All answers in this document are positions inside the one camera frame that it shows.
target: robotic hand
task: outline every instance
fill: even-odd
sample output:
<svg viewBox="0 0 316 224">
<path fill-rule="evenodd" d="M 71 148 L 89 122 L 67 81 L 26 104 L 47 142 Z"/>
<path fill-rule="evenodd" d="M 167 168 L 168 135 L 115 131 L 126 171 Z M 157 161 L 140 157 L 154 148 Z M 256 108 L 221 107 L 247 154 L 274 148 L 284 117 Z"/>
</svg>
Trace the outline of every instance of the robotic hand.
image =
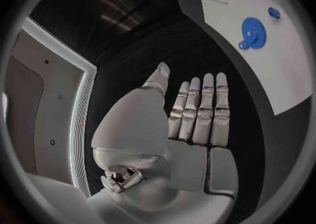
<svg viewBox="0 0 316 224">
<path fill-rule="evenodd" d="M 238 192 L 234 157 L 226 148 L 226 76 L 219 73 L 214 88 L 212 74 L 205 75 L 200 107 L 200 80 L 182 83 L 168 119 L 169 74 L 160 63 L 98 126 L 92 148 L 105 171 L 101 192 L 140 223 L 221 223 Z"/>
</svg>

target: screw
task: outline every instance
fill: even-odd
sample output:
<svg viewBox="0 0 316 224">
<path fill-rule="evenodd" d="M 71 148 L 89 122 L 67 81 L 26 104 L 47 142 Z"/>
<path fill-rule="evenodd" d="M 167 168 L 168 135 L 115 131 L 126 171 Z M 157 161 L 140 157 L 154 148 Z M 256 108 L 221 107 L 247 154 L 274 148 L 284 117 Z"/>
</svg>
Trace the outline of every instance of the screw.
<svg viewBox="0 0 316 224">
<path fill-rule="evenodd" d="M 238 47 L 242 50 L 248 50 L 249 44 L 246 41 L 242 41 L 238 44 Z"/>
<path fill-rule="evenodd" d="M 277 9 L 274 9 L 272 7 L 268 9 L 268 13 L 271 17 L 274 17 L 276 19 L 279 19 L 281 17 L 280 12 Z"/>
</svg>

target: small blue part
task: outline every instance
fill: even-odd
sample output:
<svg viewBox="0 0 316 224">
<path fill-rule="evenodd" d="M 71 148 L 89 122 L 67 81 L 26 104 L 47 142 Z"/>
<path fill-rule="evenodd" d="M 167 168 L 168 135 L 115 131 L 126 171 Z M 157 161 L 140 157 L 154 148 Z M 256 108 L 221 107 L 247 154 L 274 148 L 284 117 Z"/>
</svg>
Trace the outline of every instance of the small blue part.
<svg viewBox="0 0 316 224">
<path fill-rule="evenodd" d="M 268 13 L 271 17 L 274 17 L 276 19 L 279 19 L 281 17 L 280 12 L 277 9 L 274 9 L 272 7 L 268 9 Z"/>
<path fill-rule="evenodd" d="M 238 44 L 240 49 L 243 50 L 248 50 L 249 49 L 249 44 L 247 43 L 247 41 L 242 41 Z"/>
<path fill-rule="evenodd" d="M 257 18 L 254 17 L 247 17 L 243 21 L 242 36 L 247 45 L 253 49 L 262 48 L 266 42 L 265 28 L 263 24 Z"/>
</svg>

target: robotic finger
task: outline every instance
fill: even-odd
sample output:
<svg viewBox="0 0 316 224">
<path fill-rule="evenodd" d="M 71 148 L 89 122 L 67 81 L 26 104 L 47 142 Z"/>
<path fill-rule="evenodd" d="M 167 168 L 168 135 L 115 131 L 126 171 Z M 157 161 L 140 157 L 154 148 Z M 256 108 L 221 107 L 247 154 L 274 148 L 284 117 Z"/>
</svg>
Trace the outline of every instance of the robotic finger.
<svg viewBox="0 0 316 224">
<path fill-rule="evenodd" d="M 192 140 L 195 144 L 207 145 L 213 117 L 214 77 L 208 73 L 203 79 L 202 101 L 197 112 Z"/>
<path fill-rule="evenodd" d="M 226 147 L 229 136 L 230 110 L 228 104 L 228 84 L 224 73 L 216 76 L 216 106 L 214 111 L 211 143 Z"/>
<path fill-rule="evenodd" d="M 189 93 L 189 82 L 183 82 L 179 89 L 179 93 L 173 105 L 172 111 L 169 117 L 169 139 L 177 139 L 179 136 L 180 126 L 182 123 L 182 116 L 184 107 Z"/>
<path fill-rule="evenodd" d="M 191 81 L 179 132 L 180 140 L 188 141 L 192 137 L 200 102 L 200 84 L 200 79 L 197 77 L 194 77 Z"/>
</svg>

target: blue gear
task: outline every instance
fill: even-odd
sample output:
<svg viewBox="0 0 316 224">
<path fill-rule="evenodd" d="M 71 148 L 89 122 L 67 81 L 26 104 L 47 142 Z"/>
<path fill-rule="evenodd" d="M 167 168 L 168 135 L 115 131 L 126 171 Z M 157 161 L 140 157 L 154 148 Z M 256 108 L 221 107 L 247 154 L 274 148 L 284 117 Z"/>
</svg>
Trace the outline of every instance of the blue gear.
<svg viewBox="0 0 316 224">
<path fill-rule="evenodd" d="M 266 32 L 263 24 L 254 17 L 247 17 L 242 23 L 242 36 L 253 49 L 260 49 L 265 45 Z"/>
</svg>

